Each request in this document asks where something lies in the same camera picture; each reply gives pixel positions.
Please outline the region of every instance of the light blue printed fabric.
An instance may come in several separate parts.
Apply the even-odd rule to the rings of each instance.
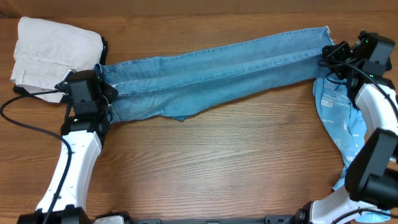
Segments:
[[[339,81],[335,78],[334,81],[345,82],[346,80]],[[341,178],[333,187],[337,190],[344,185],[348,166],[365,144],[365,120],[360,110],[354,108],[347,97],[345,85],[331,83],[326,78],[317,78],[313,84],[313,94],[319,117],[340,150],[344,162]],[[364,223],[379,223],[389,219],[384,215],[367,214],[355,220]]]
[[[155,115],[184,120],[220,103],[324,77],[328,69],[317,61],[331,44],[327,27],[311,28],[95,69],[119,91],[112,123]]]

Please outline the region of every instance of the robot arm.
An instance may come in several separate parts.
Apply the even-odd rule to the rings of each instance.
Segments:
[[[90,183],[95,160],[101,153],[102,145],[96,132],[73,131],[62,137],[71,145],[73,155],[67,178],[63,183],[60,196],[52,211],[62,211],[67,205],[73,205],[75,208],[81,207],[86,210],[88,184]],[[61,148],[61,155],[50,186],[36,207],[36,210],[41,210],[43,213],[49,210],[54,191],[58,187],[67,163],[68,150],[64,143],[62,143]]]
[[[383,90],[390,95],[391,99],[397,106],[395,91],[389,88],[388,86],[381,85],[381,88],[383,88]],[[378,133],[380,130],[391,131],[390,134],[392,137],[394,137],[393,133],[398,134],[398,122],[391,108],[391,105],[373,84],[364,84],[359,89],[358,94],[356,95],[355,98],[355,104],[361,110],[364,116],[369,134],[373,134],[375,131],[377,131]],[[380,152],[378,156],[381,157],[374,157],[373,159],[376,160],[377,166],[386,168],[389,160],[389,155],[390,155],[389,153]],[[353,171],[348,173],[346,184],[351,183],[350,181],[352,180],[351,178],[355,178],[353,176],[358,174],[360,173],[355,172],[354,174]],[[381,169],[378,174],[379,175],[376,178],[380,180],[380,177],[382,177],[384,174],[383,170]],[[346,188],[350,187],[351,185],[346,187],[341,187],[340,189],[333,192],[326,198],[313,202],[310,207],[310,214],[309,214],[310,222],[313,224],[329,224],[334,220],[336,220],[338,217],[348,212],[355,211],[359,208],[370,208],[372,210],[377,210],[377,204],[367,203],[362,200],[358,201],[351,200],[350,193],[346,190]],[[385,193],[386,197],[394,197],[395,195],[395,197],[397,198],[398,196],[397,185],[394,186],[391,185],[390,183],[386,184],[385,187],[390,187],[389,190],[386,189],[383,190],[386,192]],[[353,220],[360,215],[361,214],[359,214],[358,212],[354,213],[350,216],[343,218],[342,220],[339,221],[339,223],[349,222],[350,220]]]
[[[309,215],[301,220],[296,217],[299,223],[346,223],[360,216],[356,212],[360,209],[387,210],[398,206],[398,172],[387,169],[390,158],[398,154],[398,120],[394,112],[398,105],[392,82],[382,77],[388,70],[394,42],[363,31],[359,39],[359,44],[352,49],[346,42],[326,46],[323,58],[340,80],[347,80],[348,95],[355,107],[361,110],[371,137],[348,168],[345,186],[311,203],[306,213],[299,210],[299,214]],[[336,62],[352,58],[357,58],[359,63],[356,65],[369,77],[364,78],[363,74],[350,71]],[[374,83],[387,93],[392,103],[373,82],[369,82],[369,78],[373,78]]]
[[[387,169],[389,159],[398,156],[398,113],[396,93],[390,80],[382,77],[388,70],[389,56],[394,42],[377,34],[362,32],[359,44],[350,48],[346,42],[326,46],[323,58],[326,65],[337,77],[347,79],[348,96],[365,118],[371,137],[356,156],[346,173],[345,186],[322,200],[309,202],[294,216],[266,216],[269,224],[341,224],[361,214],[359,209],[387,210],[398,207],[398,172]],[[350,70],[341,62],[354,62],[356,68],[374,81],[365,79],[358,72]],[[377,88],[389,95],[392,103]],[[73,155],[70,171],[62,186],[49,223],[91,224],[85,213],[85,200],[88,183],[96,158],[103,147],[109,129],[108,104],[118,93],[105,84],[100,74],[92,70],[70,71],[67,79],[57,85],[57,89],[70,97],[75,116],[67,118],[61,128],[62,136],[71,144]],[[57,187],[67,160],[65,145],[55,169],[50,187],[36,212],[21,215],[18,224],[42,223],[53,198],[52,191]],[[105,215],[95,223],[152,223],[151,220],[134,222],[127,213]],[[161,222],[163,224],[181,221]],[[190,223],[208,223],[195,220]],[[256,221],[229,222],[223,220],[212,223],[258,223]]]

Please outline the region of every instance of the jeans seam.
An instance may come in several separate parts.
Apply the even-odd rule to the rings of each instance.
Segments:
[[[128,66],[128,65],[137,63],[137,62],[145,62],[145,61],[147,61],[147,60],[152,60],[153,58],[156,58],[156,57],[147,58],[147,59],[145,59],[145,60],[135,60],[135,61],[132,61],[132,62],[128,62],[128,63],[126,63],[126,64],[124,64],[124,65],[120,65],[120,66],[114,68],[113,71],[115,71],[115,70],[117,70],[117,69],[119,69],[119,68],[123,68],[123,67]]]
[[[112,116],[115,116],[115,118],[114,118],[115,121],[116,121],[116,122],[119,122],[119,121],[120,121],[120,118],[119,118],[119,116],[116,114],[116,112],[114,111],[113,105],[111,105],[110,107],[111,107],[111,110],[112,110],[112,112],[113,112]]]
[[[150,106],[148,107],[148,109],[145,109],[145,110],[140,111],[139,113],[135,113],[135,114],[132,114],[132,115],[127,116],[128,112],[131,111],[131,108],[132,108],[132,106],[133,106],[133,103],[130,103],[130,104],[129,104],[129,108],[128,108],[127,111],[126,111],[126,115],[123,116],[121,119],[126,119],[126,118],[130,118],[130,117],[132,117],[132,116],[137,116],[137,115],[140,115],[140,114],[142,114],[142,113],[148,112],[149,110],[153,109],[153,107],[155,106],[155,101],[156,101],[156,99],[157,99],[157,94],[156,94],[156,92],[153,92],[153,94],[154,94],[154,95],[152,96],[152,103],[150,104]]]
[[[117,83],[116,75],[114,75],[114,72],[111,72],[111,76],[112,76],[112,79],[113,79],[113,83]]]
[[[320,54],[321,53],[315,53],[315,54],[311,54],[311,55],[308,55],[308,56],[303,56],[303,57],[299,57],[299,58],[290,59],[290,60],[286,60],[286,61],[283,61],[283,62],[275,63],[275,64],[272,64],[272,65],[266,65],[266,66],[262,66],[262,67],[259,67],[259,68],[246,70],[246,71],[243,71],[243,72],[255,72],[256,70],[260,70],[260,69],[263,69],[263,68],[267,68],[267,67],[271,67],[271,66],[275,66],[275,65],[280,65],[280,64],[283,64],[283,63],[287,63],[287,62],[296,62],[296,61],[299,61],[299,60],[302,60],[302,59],[305,59],[305,58],[310,58],[312,56],[320,55]],[[187,83],[187,84],[183,84],[183,85],[177,85],[177,86],[172,86],[172,87],[167,87],[167,88],[160,88],[160,89],[156,89],[156,90],[143,90],[143,91],[131,91],[131,92],[128,92],[128,93],[119,93],[119,95],[130,94],[130,93],[145,93],[145,92],[150,92],[150,91],[169,90],[169,89],[178,88],[178,87],[182,87],[182,86],[189,86],[189,85],[193,85],[193,84],[199,84],[199,83],[202,83],[202,82],[219,80],[221,78],[228,77],[228,76],[231,76],[231,75],[236,75],[236,74],[243,73],[243,72],[235,72],[235,73],[230,73],[228,75],[219,75],[217,77],[209,78],[209,79],[206,79],[206,80],[201,80],[199,82],[192,82],[192,83]]]

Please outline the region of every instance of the black mount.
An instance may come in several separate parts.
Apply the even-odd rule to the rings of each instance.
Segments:
[[[45,214],[40,209],[33,214],[20,215],[17,224],[42,223]],[[91,224],[91,222],[84,209],[68,205],[63,211],[52,212],[49,217],[49,224]]]
[[[109,130],[108,105],[118,96],[118,91],[104,81],[102,74],[94,70],[74,72],[70,70],[66,79],[55,86],[67,94],[68,108],[61,135],[71,131],[96,131],[102,146]],[[75,115],[69,117],[71,107]]]
[[[391,157],[398,157],[398,137],[376,129],[348,167],[345,187],[351,200],[383,210],[398,207],[398,171],[387,169]]]
[[[346,87],[348,96],[355,105],[355,97],[363,84],[369,80],[358,75],[357,71],[347,66],[339,66],[338,61],[353,62],[355,66],[366,74],[369,74],[379,85],[385,85],[395,90],[391,80],[383,78],[385,71],[392,69],[390,55],[395,42],[377,33],[367,33],[363,30],[359,34],[359,42],[353,47],[345,41],[338,45],[325,46],[322,49],[323,60],[330,71],[336,74],[339,80],[347,79]]]

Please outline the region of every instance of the jeans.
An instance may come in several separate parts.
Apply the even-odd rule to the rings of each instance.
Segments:
[[[155,115],[183,121],[209,107],[270,88],[324,77],[322,48],[333,44],[327,27],[168,57],[95,66],[119,91],[112,123]]]

